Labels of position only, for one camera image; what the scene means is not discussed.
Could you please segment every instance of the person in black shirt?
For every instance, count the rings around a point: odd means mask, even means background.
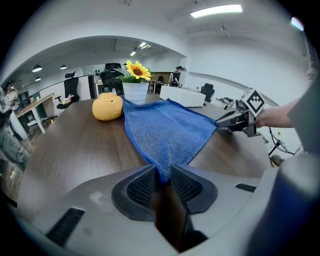
[[[173,81],[171,83],[171,86],[173,87],[181,87],[182,85],[180,84],[180,74],[182,72],[183,68],[182,66],[178,66],[176,68],[176,71],[173,72]]]

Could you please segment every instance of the chair armrest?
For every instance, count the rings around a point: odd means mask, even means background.
[[[61,97],[62,97],[62,96],[58,96],[58,97],[56,97],[56,98],[54,98],[54,99],[55,99],[55,100],[58,99],[59,102],[61,103],[61,99],[60,99]]]

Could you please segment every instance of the sunflower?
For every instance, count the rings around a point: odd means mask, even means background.
[[[150,81],[151,74],[149,69],[142,66],[139,61],[136,61],[135,64],[133,64],[130,60],[127,60],[125,66],[128,68],[128,72],[131,73],[131,76],[134,76],[136,79],[143,78]]]

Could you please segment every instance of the round table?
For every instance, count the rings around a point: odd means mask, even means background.
[[[146,102],[158,99],[159,95],[148,94]],[[17,208],[25,220],[31,222],[46,205],[88,180],[146,164],[126,135],[125,118],[95,119],[93,101],[72,104],[40,138],[18,194]],[[214,119],[225,113],[210,103],[191,109]],[[260,178],[270,161],[261,136],[228,135],[217,129],[189,165]]]

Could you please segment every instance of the blue object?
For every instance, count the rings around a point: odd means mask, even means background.
[[[215,120],[170,99],[143,105],[122,99],[126,134],[162,183],[171,178],[170,166],[187,165],[217,128]]]

